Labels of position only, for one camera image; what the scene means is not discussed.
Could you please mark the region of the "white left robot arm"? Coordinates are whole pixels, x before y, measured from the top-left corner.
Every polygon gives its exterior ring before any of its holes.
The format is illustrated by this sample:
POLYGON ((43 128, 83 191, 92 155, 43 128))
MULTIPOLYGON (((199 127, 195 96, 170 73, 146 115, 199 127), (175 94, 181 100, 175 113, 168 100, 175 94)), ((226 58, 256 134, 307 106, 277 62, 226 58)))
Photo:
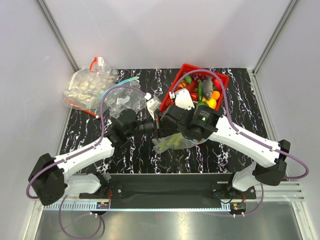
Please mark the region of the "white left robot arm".
POLYGON ((92 143, 62 155, 43 154, 37 160, 26 187, 26 195, 40 200, 43 206, 54 204, 67 195, 81 199, 103 199, 111 195, 109 180, 101 173, 92 171, 84 175, 76 173, 85 167, 122 150, 134 135, 149 132, 160 133, 159 110, 153 110, 150 117, 139 121, 136 112, 125 109, 113 119, 108 131, 92 143))

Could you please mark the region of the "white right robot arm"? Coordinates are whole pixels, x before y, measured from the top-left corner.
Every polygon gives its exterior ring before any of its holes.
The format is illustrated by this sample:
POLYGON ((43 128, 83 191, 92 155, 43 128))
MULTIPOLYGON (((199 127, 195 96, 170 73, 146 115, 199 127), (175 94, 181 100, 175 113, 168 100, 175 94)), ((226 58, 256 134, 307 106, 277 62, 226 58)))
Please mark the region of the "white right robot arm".
POLYGON ((186 140, 219 142, 253 160, 251 165, 232 174, 227 185, 228 195, 232 198, 239 198, 257 184, 278 186, 285 177, 286 156, 280 151, 288 153, 290 142, 260 137, 234 125, 226 116, 206 105, 187 110, 172 104, 159 123, 162 130, 175 130, 186 140))

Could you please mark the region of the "blue zipper clear bag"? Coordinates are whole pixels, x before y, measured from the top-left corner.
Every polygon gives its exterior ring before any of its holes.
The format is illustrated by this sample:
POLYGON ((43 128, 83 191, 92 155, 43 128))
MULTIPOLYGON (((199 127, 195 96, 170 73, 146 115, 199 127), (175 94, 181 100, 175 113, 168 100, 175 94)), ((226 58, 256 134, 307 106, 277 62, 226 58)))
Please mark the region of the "blue zipper clear bag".
POLYGON ((193 148, 199 144, 203 144, 207 139, 201 141, 189 140, 183 137, 181 133, 176 133, 163 138, 154 138, 152 143, 154 144, 153 150, 160 154, 167 150, 183 150, 193 148))

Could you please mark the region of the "toy leek green white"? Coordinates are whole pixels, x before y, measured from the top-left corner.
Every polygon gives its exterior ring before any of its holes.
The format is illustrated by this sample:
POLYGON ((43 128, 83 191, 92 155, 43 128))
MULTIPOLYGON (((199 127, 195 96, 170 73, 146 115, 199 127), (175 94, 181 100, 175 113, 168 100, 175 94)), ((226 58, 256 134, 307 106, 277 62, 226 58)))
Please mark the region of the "toy leek green white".
POLYGON ((171 136, 159 138, 157 144, 155 145, 156 149, 160 152, 164 152, 172 147, 177 147, 180 144, 182 135, 174 134, 171 136))

